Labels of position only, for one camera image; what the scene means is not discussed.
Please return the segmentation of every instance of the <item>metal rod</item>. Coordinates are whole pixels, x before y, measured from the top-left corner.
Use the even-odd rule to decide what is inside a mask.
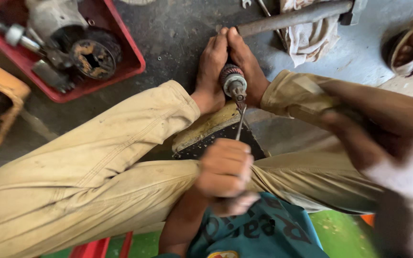
[[[237,137],[235,138],[235,140],[240,140],[241,126],[243,126],[243,119],[245,118],[245,112],[246,112],[246,104],[245,104],[245,107],[243,108],[243,111],[241,112],[240,123],[238,124],[238,132],[237,132]]]
[[[265,15],[267,17],[270,17],[271,15],[270,15],[269,11],[267,10],[267,7],[265,6],[264,2],[262,0],[257,0],[257,2],[261,6],[261,8],[264,11]],[[283,34],[281,33],[281,30],[277,29],[277,30],[275,30],[275,32],[277,33],[278,38],[280,38],[281,43],[283,43],[283,46],[286,48],[286,41],[284,41]]]
[[[238,25],[237,30],[242,37],[247,37],[261,32],[278,30],[303,23],[316,22],[324,18],[346,13],[352,9],[352,6],[353,0],[316,3],[300,10]]]

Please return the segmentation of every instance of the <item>hand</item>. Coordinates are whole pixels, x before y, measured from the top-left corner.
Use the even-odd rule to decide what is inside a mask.
[[[227,33],[227,41],[230,47],[230,57],[233,62],[242,69],[246,82],[246,104],[250,107],[261,107],[261,99],[270,82],[264,75],[256,57],[238,34],[235,27]]]
[[[229,198],[213,204],[218,216],[241,215],[259,199],[256,193],[245,192],[251,179],[253,156],[249,145],[219,138],[201,158],[201,173],[195,182],[204,196]]]
[[[413,198],[413,97],[341,82],[320,86],[381,128],[370,135],[338,113],[322,116],[343,143],[353,166],[373,182]]]
[[[202,115],[219,111],[226,103],[219,75],[228,57],[227,31],[228,28],[223,27],[217,36],[210,38],[200,57],[196,90],[191,97]]]

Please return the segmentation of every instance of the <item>beige pants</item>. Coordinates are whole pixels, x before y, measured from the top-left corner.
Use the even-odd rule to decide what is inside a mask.
[[[316,124],[323,104],[292,83],[298,76],[280,73],[262,109]],[[169,81],[1,167],[0,257],[34,257],[163,221],[194,181],[198,162],[135,162],[199,115],[183,87]],[[284,154],[256,161],[252,170],[250,189],[309,211],[370,213],[381,193],[344,154]]]

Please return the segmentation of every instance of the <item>red stool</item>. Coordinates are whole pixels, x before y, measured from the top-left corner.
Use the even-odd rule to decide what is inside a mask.
[[[105,258],[110,239],[110,237],[103,238],[97,241],[83,244],[81,246],[77,246],[72,249],[69,258]],[[132,239],[133,231],[128,232],[125,235],[125,240],[123,241],[119,258],[127,258],[129,256]]]

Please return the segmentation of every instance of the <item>concrete floor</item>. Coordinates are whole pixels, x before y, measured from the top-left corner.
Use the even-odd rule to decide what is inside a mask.
[[[278,13],[278,1],[264,2],[272,14]],[[26,112],[17,119],[0,147],[0,166],[74,129],[120,101],[169,79],[177,80],[191,93],[198,59],[208,39],[222,26],[235,26],[263,15],[257,3],[245,10],[240,0],[157,0],[144,6],[115,0],[115,4],[146,60],[146,71],[139,76],[77,100],[57,104],[0,53],[0,67],[26,82],[33,91],[25,105]],[[370,0],[359,25],[339,26],[341,39],[327,56],[296,69],[293,69],[290,57],[281,51],[281,43],[273,32],[261,33],[245,41],[269,80],[281,70],[290,69],[379,86],[394,76],[381,57],[381,45],[412,25],[413,1]],[[390,84],[389,89],[407,88],[401,80],[392,82],[394,84]],[[320,141],[329,136],[301,121],[268,114],[263,116],[259,111],[250,112],[247,120],[263,148],[272,155],[296,151],[304,146],[304,142]],[[167,146],[151,159],[170,158],[169,144]]]

